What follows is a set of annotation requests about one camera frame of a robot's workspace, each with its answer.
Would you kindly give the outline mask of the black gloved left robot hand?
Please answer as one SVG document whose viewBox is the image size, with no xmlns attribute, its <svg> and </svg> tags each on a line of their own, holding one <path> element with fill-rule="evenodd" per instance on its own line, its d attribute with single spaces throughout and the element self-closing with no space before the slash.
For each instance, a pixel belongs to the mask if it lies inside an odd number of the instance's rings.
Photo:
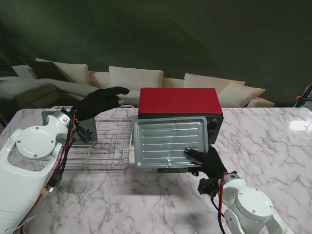
<svg viewBox="0 0 312 234">
<path fill-rule="evenodd" d="M 76 114 L 78 121 L 94 118 L 98 114 L 123 105 L 118 95 L 127 95 L 130 92 L 124 87 L 97 89 L 88 94 L 83 100 L 75 104 L 70 113 Z"/>
</svg>

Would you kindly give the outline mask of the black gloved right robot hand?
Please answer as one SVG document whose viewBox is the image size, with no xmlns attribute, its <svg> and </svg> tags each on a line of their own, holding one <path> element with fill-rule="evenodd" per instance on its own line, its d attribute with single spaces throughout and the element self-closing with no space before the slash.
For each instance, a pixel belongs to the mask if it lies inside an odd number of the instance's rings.
<svg viewBox="0 0 312 234">
<path fill-rule="evenodd" d="M 184 149 L 184 153 L 201 163 L 200 167 L 188 168 L 188 172 L 194 176 L 203 172 L 208 178 L 221 178 L 224 173 L 228 172 L 217 150 L 211 145 L 206 153 L 188 147 Z"/>
</svg>

